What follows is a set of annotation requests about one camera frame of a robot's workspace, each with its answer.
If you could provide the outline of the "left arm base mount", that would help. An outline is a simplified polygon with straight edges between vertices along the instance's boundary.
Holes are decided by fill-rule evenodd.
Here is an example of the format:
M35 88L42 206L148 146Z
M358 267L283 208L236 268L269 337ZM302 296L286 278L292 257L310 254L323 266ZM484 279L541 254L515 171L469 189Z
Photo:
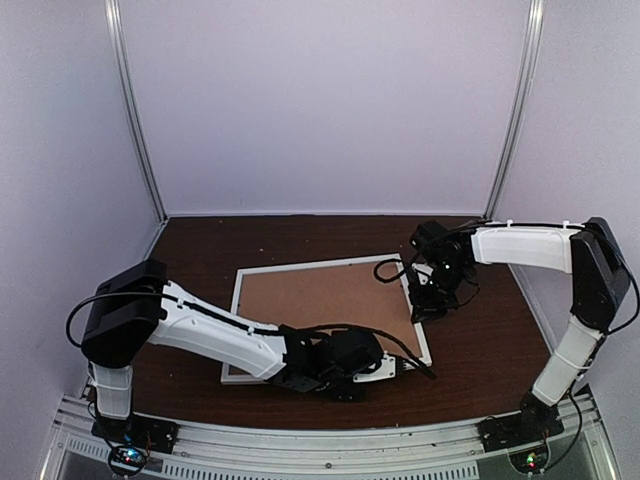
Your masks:
M179 426L160 420L131 414L125 420L110 419L89 409L93 419L91 433L107 446L107 466L117 476L131 477L148 465L152 453L171 454Z

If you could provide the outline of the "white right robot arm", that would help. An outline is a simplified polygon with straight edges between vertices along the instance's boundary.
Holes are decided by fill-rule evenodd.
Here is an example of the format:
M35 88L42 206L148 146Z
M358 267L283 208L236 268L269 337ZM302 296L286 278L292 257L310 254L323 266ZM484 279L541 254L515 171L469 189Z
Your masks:
M410 244L426 269L420 274L415 263L406 268L416 322L461 308L458 290L474 281L481 265L506 265L515 274L553 350L513 419L513 433L526 442L550 426L552 409L590 369L606 339L621 330L616 320L627 295L639 293L612 227L600 216L582 223L478 222L454 228L427 221Z

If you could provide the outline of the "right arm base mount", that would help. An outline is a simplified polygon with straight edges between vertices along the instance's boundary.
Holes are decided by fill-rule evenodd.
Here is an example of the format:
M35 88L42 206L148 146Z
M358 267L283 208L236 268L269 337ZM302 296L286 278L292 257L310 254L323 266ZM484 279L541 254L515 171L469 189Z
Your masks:
M542 474L550 464L548 440L564 432L557 405L546 405L528 391L516 413L488 416L477 424L485 452L510 450L509 461L517 473Z

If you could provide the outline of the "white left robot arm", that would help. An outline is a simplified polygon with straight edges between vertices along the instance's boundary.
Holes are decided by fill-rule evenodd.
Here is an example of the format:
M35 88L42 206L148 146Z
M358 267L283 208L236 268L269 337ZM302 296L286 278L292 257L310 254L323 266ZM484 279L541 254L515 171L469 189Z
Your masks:
M295 329L240 317L208 304L167 277L150 259L103 282L71 311L90 309L81 340L96 412L123 444L144 424L132 413L132 362L146 344L227 363L261 381L308 393L335 388L381 362L375 336L356 327Z

